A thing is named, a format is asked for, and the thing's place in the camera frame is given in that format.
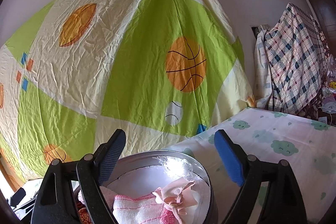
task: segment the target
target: wooden door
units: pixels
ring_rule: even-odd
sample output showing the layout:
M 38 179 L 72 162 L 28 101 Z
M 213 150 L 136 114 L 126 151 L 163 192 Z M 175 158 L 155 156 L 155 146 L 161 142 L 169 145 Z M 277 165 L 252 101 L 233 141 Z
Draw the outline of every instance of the wooden door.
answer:
M 330 52 L 336 57 L 336 1 L 309 0 L 327 40 Z

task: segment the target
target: basketball print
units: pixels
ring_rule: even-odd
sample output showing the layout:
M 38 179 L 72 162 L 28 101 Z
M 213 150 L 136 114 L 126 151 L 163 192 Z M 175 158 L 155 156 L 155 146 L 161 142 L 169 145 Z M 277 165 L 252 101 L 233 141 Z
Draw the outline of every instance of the basketball print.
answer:
M 185 93 L 193 92 L 206 74 L 203 49 L 192 39 L 179 37 L 167 53 L 166 73 L 174 88 Z
M 257 107 L 253 94 L 247 95 L 245 100 L 248 102 L 249 107 Z
M 3 108 L 3 84 L 0 83 L 0 109 Z
M 183 106 L 177 101 L 171 101 L 166 108 L 165 120 L 171 126 L 177 125 L 183 117 Z
M 96 11 L 96 4 L 86 4 L 75 10 L 63 25 L 59 39 L 60 47 L 67 47 L 76 43 L 84 34 Z
M 60 147 L 48 144 L 43 149 L 45 162 L 49 165 L 54 159 L 60 159 L 61 162 L 69 162 L 72 159 Z
M 5 154 L 5 151 L 0 148 L 0 156 L 3 158 L 3 160 L 8 164 L 9 168 L 11 168 L 11 170 L 13 170 L 14 172 L 14 168 L 13 168 L 13 165 L 12 163 L 8 160 L 6 154 Z

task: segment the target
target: white sheet with cloud print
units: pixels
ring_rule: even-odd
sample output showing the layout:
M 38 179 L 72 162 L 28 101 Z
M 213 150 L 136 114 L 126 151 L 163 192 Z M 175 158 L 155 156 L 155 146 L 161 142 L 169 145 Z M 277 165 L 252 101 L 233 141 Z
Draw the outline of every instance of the white sheet with cloud print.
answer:
M 224 129 L 246 154 L 278 163 L 286 159 L 298 181 L 307 218 L 317 223 L 336 196 L 336 128 L 289 114 L 247 108 L 232 118 L 168 149 L 197 159 L 207 170 L 215 193 L 219 223 L 228 213 L 239 187 L 227 175 L 214 146 L 214 134 Z M 262 184 L 249 223 L 261 212 Z

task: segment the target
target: orange square print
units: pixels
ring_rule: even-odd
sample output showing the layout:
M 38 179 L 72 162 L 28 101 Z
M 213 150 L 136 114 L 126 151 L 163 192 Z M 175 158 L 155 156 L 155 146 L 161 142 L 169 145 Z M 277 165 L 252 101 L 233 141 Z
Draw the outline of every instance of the orange square print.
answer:
M 34 60 L 29 58 L 29 61 L 28 61 L 28 64 L 27 64 L 27 71 L 32 71 L 33 63 L 34 63 Z
M 20 80 L 21 80 L 21 72 L 18 70 L 16 75 L 16 81 L 20 83 Z

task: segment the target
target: white baseball print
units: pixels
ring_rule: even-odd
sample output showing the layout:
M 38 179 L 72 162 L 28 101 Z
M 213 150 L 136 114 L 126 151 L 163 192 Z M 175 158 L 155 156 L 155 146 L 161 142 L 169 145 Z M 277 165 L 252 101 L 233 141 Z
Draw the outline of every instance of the white baseball print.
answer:
M 183 117 L 183 107 L 177 101 L 171 101 L 166 108 L 165 119 L 171 126 L 177 125 Z

